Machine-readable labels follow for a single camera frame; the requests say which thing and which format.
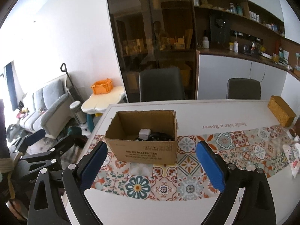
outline open cardboard box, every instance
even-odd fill
[[[174,141],[136,141],[141,129],[161,132]],[[116,158],[125,162],[167,164],[176,162],[177,122],[172,110],[117,112],[105,139]]]

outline white table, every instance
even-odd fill
[[[247,126],[231,128],[243,131],[279,124],[267,108],[267,101],[254,100],[186,100],[110,105],[88,140],[86,153],[95,134],[104,135],[117,111],[175,110],[178,135],[213,134],[226,129],[205,129],[205,125],[245,122]],[[277,224],[282,224],[300,200],[300,175],[294,179],[290,167],[268,178],[276,210]],[[89,203],[105,225],[113,224],[189,224],[199,225],[216,201],[206,198],[193,201],[149,201],[109,194],[96,189],[85,191]],[[73,225],[78,221],[64,197],[64,204]],[[226,224],[232,224],[239,203],[234,205]]]
[[[119,103],[125,96],[123,86],[115,86],[107,94],[92,94],[81,106],[84,113],[95,114],[104,113],[109,104]]]

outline sofa cushion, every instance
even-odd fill
[[[29,119],[25,122],[24,126],[25,129],[34,131],[33,124],[36,122],[36,120],[42,115],[42,113],[34,112]]]
[[[45,106],[49,109],[52,104],[64,94],[64,89],[62,87],[62,81],[60,79],[46,85],[43,88],[43,97]]]
[[[33,100],[33,93],[27,93],[23,99],[24,107],[28,108],[28,111],[35,112],[35,102]]]
[[[24,117],[23,119],[20,120],[19,125],[20,125],[22,128],[25,128],[25,123],[26,123],[26,121],[27,121],[34,113],[35,113],[35,111],[34,111],[34,112],[29,112],[29,113],[27,114],[26,117]]]
[[[44,97],[43,97],[43,88],[33,93],[33,99],[34,99],[34,106],[37,111],[40,108],[42,109],[46,108],[46,105],[44,103]]]
[[[42,126],[41,126],[41,118],[42,118],[43,115],[41,115],[33,124],[33,129],[34,131],[39,131],[40,129],[42,129]]]

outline orange basket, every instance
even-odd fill
[[[112,91],[113,81],[111,79],[105,79],[95,82],[91,86],[95,95],[106,94]]]

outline rope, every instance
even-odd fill
[[[11,175],[21,156],[23,156],[23,153],[18,152],[18,154],[15,156],[13,160],[11,158],[0,159],[0,173],[8,173],[7,182],[8,182],[8,189],[9,189],[9,194],[11,199],[15,198],[15,190],[11,182]]]

